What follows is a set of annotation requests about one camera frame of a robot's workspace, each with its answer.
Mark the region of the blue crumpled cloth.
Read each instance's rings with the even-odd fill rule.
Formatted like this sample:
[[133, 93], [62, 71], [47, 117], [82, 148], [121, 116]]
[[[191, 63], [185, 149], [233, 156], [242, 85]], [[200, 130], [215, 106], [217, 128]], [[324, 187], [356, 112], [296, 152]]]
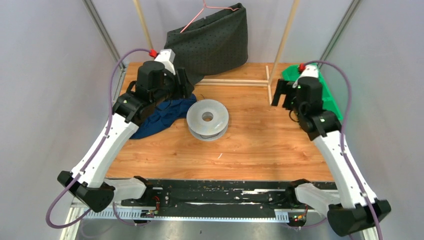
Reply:
[[168, 129], [176, 120], [185, 119], [189, 108], [196, 102], [196, 96], [191, 94], [189, 98], [160, 103], [130, 139], [143, 139]]

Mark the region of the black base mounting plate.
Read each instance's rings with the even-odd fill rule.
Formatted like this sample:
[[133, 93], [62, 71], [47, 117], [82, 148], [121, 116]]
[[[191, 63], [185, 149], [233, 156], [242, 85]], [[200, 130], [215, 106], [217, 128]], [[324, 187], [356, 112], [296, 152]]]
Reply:
[[108, 207], [122, 219], [137, 221], [226, 221], [304, 223], [320, 213], [295, 203], [289, 181], [150, 179], [140, 199]]

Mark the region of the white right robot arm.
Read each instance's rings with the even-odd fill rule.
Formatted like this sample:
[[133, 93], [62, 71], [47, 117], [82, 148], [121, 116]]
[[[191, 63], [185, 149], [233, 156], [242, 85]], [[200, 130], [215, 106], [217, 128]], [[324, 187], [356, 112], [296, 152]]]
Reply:
[[285, 201], [291, 208], [311, 207], [324, 215], [332, 230], [344, 237], [375, 228], [381, 235], [380, 221], [390, 212], [391, 205], [378, 199], [369, 189], [341, 133], [337, 115], [324, 108], [323, 85], [316, 77], [300, 77], [297, 81], [279, 79], [272, 106], [285, 95], [283, 108], [294, 113], [300, 128], [323, 156], [338, 190], [335, 197], [306, 179], [292, 181], [286, 189]]

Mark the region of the green plastic bin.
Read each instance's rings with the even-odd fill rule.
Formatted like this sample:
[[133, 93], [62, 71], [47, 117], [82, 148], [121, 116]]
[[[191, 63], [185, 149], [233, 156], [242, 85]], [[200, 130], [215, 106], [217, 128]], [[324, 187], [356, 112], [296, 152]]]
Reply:
[[322, 84], [322, 101], [323, 101], [323, 109], [327, 111], [333, 112], [337, 119], [342, 122], [343, 121], [343, 115], [336, 104], [336, 101], [321, 73], [319, 73], [319, 82]]
[[[306, 68], [308, 69], [309, 72], [314, 70], [317, 73], [317, 78], [320, 83], [323, 84], [325, 82], [325, 79], [323, 75], [321, 74], [319, 68], [317, 67], [316, 63], [308, 64], [306, 65]], [[282, 79], [285, 81], [295, 82], [301, 76], [301, 73], [299, 72], [299, 65], [295, 64], [295, 65], [289, 66], [284, 71], [282, 71], [281, 76], [282, 76]]]

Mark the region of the dark grey dotted cloth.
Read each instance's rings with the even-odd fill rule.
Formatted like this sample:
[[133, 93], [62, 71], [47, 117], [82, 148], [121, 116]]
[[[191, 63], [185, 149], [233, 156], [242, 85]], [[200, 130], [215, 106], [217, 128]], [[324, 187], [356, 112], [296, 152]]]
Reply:
[[175, 53], [173, 64], [184, 68], [192, 85], [244, 65], [248, 58], [247, 9], [239, 2], [167, 32], [164, 49]]

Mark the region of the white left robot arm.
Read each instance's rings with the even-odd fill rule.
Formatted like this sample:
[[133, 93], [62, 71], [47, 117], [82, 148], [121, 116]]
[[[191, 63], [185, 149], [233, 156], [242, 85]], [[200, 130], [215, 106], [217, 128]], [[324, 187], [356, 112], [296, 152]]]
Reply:
[[193, 90], [184, 68], [153, 60], [143, 63], [136, 80], [112, 106], [104, 130], [93, 146], [71, 171], [58, 175], [58, 182], [95, 213], [123, 200], [148, 206], [154, 196], [146, 179], [140, 176], [107, 179], [106, 173], [125, 143], [159, 104], [187, 99]]

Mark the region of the wooden clothes rack frame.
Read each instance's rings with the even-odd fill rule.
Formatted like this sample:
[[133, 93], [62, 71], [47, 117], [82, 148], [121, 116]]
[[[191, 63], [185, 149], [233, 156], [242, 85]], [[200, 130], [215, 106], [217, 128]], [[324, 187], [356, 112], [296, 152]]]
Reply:
[[149, 49], [153, 60], [141, 68], [145, 89], [158, 89], [165, 77], [179, 93], [190, 95], [205, 76], [219, 75], [244, 65], [248, 59], [247, 10], [237, 3], [168, 33], [169, 48]]

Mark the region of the grey plastic cable spool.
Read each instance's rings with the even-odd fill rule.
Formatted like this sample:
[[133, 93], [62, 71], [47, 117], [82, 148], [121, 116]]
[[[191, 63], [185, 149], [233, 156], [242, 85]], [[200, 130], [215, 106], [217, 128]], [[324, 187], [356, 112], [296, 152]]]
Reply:
[[198, 140], [211, 142], [221, 138], [229, 127], [230, 114], [219, 101], [203, 99], [187, 111], [186, 122], [190, 133]]

